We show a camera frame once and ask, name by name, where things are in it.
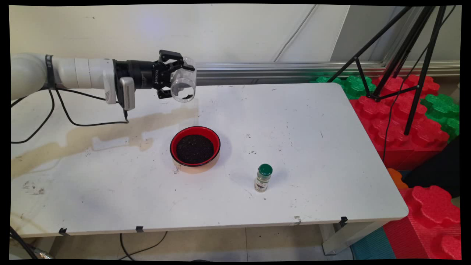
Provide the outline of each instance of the teal mat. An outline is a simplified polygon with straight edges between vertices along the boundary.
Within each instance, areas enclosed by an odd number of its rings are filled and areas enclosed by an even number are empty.
[[[388,237],[381,227],[351,245],[354,259],[395,259]]]

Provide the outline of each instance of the red bowl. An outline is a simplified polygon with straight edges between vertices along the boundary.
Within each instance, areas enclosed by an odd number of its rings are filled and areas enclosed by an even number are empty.
[[[187,136],[187,135],[192,135],[192,134],[197,134],[204,136],[208,138],[212,145],[214,146],[214,154],[212,157],[204,162],[201,162],[199,164],[187,164],[185,162],[182,162],[180,159],[178,159],[177,156],[177,144],[180,142],[180,140]],[[205,165],[209,162],[211,162],[219,153],[219,150],[221,149],[221,140],[219,139],[219,136],[210,128],[202,127],[202,126],[193,126],[193,127],[188,127],[186,129],[181,130],[179,133],[177,133],[173,139],[172,142],[170,142],[170,154],[172,155],[173,159],[177,161],[179,164],[182,164],[184,166],[202,166]]]

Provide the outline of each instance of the black seeds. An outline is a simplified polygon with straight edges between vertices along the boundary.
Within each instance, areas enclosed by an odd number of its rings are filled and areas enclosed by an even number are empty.
[[[212,142],[201,135],[187,135],[177,144],[177,157],[183,163],[199,164],[210,159],[213,154]]]

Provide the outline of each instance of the orange foam block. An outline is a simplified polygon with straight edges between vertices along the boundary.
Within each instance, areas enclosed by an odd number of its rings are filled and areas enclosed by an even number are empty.
[[[398,190],[409,188],[407,184],[402,182],[402,174],[399,171],[394,170],[392,168],[388,168],[388,172],[389,172],[389,175],[391,175],[391,178],[394,181],[394,184],[396,185]]]

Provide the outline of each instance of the floor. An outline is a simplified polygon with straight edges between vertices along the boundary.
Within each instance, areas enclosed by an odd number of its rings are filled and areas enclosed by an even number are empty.
[[[128,233],[128,253],[152,245],[164,232]],[[135,260],[303,261],[352,260],[350,249],[325,256],[318,225],[171,231],[155,248],[133,255]],[[51,248],[55,258],[119,259],[125,256],[119,234],[60,236]]]

